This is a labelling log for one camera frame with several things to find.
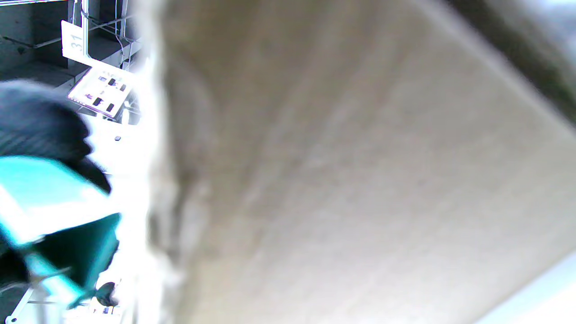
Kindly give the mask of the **person's right hand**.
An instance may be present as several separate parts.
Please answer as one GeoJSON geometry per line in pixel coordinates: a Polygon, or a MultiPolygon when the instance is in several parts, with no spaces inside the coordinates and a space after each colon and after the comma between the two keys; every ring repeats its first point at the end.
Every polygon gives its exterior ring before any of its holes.
{"type": "Polygon", "coordinates": [[[573,0],[449,0],[448,5],[575,123],[573,0]]]}

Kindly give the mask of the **person's left hand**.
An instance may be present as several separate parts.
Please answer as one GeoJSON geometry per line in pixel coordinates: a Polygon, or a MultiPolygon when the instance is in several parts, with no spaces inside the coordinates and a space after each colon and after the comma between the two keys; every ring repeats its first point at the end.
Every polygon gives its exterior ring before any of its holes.
{"type": "Polygon", "coordinates": [[[121,219],[90,158],[90,131],[53,88],[1,83],[1,288],[43,283],[75,293],[106,270],[121,219]]]}

